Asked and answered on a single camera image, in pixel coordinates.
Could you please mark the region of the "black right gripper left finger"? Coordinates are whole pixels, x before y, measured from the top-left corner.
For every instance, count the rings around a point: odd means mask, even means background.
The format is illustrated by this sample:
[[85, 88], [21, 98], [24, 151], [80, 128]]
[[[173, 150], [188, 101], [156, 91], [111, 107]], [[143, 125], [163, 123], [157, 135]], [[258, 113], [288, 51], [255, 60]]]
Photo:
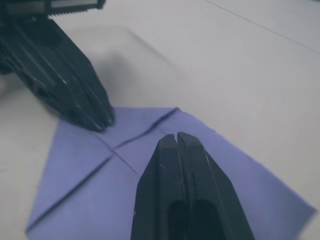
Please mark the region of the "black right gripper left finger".
[[136, 189], [132, 240], [184, 240], [186, 203], [173, 134], [161, 138]]

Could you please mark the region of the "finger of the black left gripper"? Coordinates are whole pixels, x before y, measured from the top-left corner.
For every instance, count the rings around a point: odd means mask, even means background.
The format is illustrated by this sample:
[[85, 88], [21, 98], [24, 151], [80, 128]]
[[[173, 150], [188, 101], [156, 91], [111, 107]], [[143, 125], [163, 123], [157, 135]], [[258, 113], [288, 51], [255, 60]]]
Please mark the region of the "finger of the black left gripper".
[[77, 125], [112, 125], [114, 111], [93, 65], [52, 19], [23, 23], [26, 56], [43, 83], [35, 95]]
[[[24, 38], [24, 22], [15, 22], [14, 29], [5, 33], [3, 37], [0, 37], [0, 68], [2, 72], [15, 73], [33, 95], [37, 97], [36, 90], [39, 87], [43, 87], [44, 84], [33, 73], [35, 67], [26, 55], [27, 45]], [[95, 132], [102, 132], [106, 128], [106, 125], [78, 126]]]

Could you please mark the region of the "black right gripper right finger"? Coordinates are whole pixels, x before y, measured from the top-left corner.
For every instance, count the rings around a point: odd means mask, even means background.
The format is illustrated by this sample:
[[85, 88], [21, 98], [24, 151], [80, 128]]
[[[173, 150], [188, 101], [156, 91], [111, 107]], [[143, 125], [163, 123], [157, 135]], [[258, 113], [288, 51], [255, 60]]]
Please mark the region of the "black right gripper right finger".
[[187, 204], [188, 240], [253, 240], [236, 191], [201, 141], [177, 134]]

